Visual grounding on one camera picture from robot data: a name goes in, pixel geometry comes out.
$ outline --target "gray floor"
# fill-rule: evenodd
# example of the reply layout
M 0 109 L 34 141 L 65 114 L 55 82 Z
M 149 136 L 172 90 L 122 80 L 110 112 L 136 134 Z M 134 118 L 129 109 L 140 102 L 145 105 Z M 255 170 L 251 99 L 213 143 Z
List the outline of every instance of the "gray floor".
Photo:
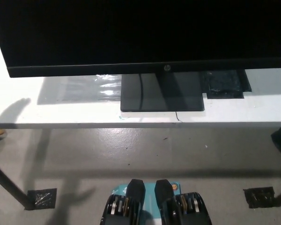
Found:
M 56 209 L 24 211 L 0 187 L 0 225 L 98 225 L 111 190 L 131 178 L 197 191 L 213 225 L 281 225 L 281 208 L 248 208 L 243 189 L 281 193 L 276 129 L 9 130 L 0 167 L 23 190 L 57 188 Z

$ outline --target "metal table leg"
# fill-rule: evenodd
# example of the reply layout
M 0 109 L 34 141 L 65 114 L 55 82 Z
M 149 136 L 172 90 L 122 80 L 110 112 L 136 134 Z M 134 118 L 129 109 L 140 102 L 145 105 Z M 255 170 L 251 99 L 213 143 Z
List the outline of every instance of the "metal table leg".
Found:
M 22 192 L 16 184 L 0 169 L 0 185 L 4 187 L 26 210 L 34 210 L 34 201 L 29 199 L 24 192 Z

